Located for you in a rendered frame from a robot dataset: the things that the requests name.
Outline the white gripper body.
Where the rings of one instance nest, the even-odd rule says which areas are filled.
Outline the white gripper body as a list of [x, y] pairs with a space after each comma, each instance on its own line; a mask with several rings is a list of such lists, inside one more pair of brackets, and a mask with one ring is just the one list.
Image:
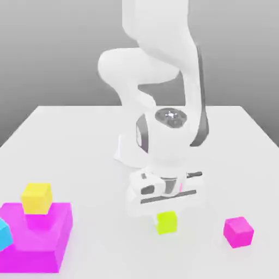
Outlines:
[[201, 174], [180, 178], [162, 178], [154, 174], [131, 174], [126, 193], [128, 214], [133, 217], [155, 216], [200, 205], [205, 196]]

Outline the small lime cube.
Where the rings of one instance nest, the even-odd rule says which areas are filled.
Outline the small lime cube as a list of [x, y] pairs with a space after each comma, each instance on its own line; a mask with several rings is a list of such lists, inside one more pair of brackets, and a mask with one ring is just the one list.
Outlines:
[[156, 229], [159, 235], [177, 231], [177, 215], [175, 211], [157, 214]]

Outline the small magenta cube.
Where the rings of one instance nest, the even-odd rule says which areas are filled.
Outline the small magenta cube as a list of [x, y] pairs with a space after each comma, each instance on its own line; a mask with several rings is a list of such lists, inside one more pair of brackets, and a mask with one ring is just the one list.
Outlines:
[[226, 219], [223, 227], [223, 236], [232, 248], [251, 245], [254, 229], [243, 217]]

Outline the small yellow cube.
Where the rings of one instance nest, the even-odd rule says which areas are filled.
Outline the small yellow cube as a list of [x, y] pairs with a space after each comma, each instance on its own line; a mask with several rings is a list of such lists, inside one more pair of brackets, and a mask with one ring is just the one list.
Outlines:
[[29, 183], [21, 195], [23, 211], [27, 215], [47, 215], [52, 204], [50, 183]]

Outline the small cyan cube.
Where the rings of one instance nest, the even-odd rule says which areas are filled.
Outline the small cyan cube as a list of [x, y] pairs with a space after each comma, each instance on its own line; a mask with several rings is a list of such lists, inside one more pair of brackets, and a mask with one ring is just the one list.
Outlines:
[[0, 251], [13, 244], [9, 225], [0, 218]]

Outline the large magenta box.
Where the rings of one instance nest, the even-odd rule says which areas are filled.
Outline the large magenta box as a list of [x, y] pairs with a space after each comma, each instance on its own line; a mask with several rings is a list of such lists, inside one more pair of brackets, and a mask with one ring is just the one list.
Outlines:
[[52, 203], [46, 215], [26, 215], [21, 203], [4, 203], [0, 219], [13, 243], [0, 249], [0, 273], [58, 273], [73, 226], [70, 203]]

